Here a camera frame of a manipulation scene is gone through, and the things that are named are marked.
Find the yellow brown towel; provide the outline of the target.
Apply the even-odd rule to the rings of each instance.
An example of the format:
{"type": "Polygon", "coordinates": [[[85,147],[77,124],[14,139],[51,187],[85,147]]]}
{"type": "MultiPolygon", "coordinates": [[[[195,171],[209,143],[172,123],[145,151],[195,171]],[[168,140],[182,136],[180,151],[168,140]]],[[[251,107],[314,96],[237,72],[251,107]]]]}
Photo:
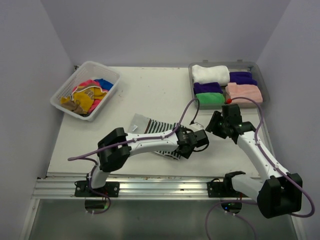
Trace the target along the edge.
{"type": "Polygon", "coordinates": [[[60,105],[78,115],[90,114],[107,95],[98,85],[78,86],[68,97],[61,97],[60,105]]]}

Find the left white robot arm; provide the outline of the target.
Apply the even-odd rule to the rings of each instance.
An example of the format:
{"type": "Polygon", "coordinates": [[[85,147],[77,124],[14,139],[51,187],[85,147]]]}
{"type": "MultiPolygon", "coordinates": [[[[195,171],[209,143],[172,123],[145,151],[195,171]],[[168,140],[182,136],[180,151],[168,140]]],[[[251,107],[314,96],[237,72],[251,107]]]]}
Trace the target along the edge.
{"type": "Polygon", "coordinates": [[[108,197],[119,195],[120,183],[107,181],[110,173],[124,166],[128,158],[151,152],[174,152],[188,159],[192,153],[201,152],[209,146],[204,130],[192,131],[185,127],[176,127],[158,133],[126,133],[118,127],[98,142],[94,151],[97,160],[86,180],[75,182],[74,195],[78,198],[108,197]]]}

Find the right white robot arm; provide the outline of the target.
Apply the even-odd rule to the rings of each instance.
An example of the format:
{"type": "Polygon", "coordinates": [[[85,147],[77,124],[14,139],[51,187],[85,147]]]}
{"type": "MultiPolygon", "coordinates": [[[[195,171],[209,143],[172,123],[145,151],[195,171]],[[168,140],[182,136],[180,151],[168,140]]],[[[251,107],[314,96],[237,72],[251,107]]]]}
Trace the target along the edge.
{"type": "Polygon", "coordinates": [[[267,219],[301,210],[302,178],[297,173],[290,173],[274,158],[253,124],[242,120],[237,104],[224,105],[222,111],[214,111],[205,130],[222,139],[231,138],[247,155],[261,178],[254,180],[243,171],[227,173],[221,182],[208,182],[210,196],[226,194],[232,197],[242,193],[257,203],[267,219]]]}

